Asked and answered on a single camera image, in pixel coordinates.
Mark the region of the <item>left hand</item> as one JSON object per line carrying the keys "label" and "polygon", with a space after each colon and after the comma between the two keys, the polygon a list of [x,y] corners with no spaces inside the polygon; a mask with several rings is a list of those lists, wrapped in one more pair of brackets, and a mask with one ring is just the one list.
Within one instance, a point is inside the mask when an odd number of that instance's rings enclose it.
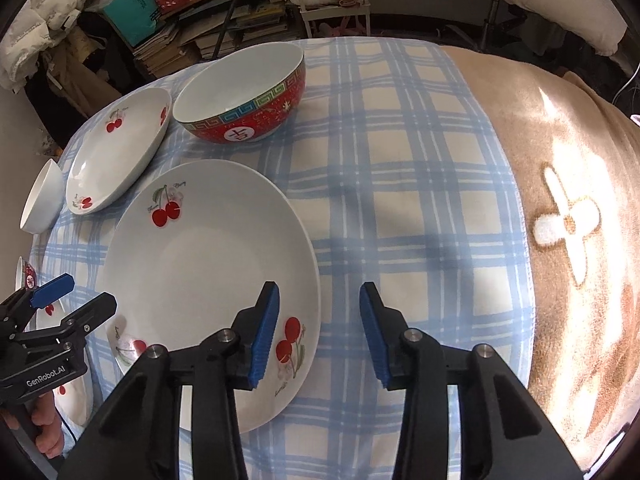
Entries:
{"label": "left hand", "polygon": [[35,400],[30,417],[34,425],[40,429],[40,434],[35,440],[38,451],[47,458],[60,456],[64,448],[62,419],[56,410],[51,391],[43,393]]}

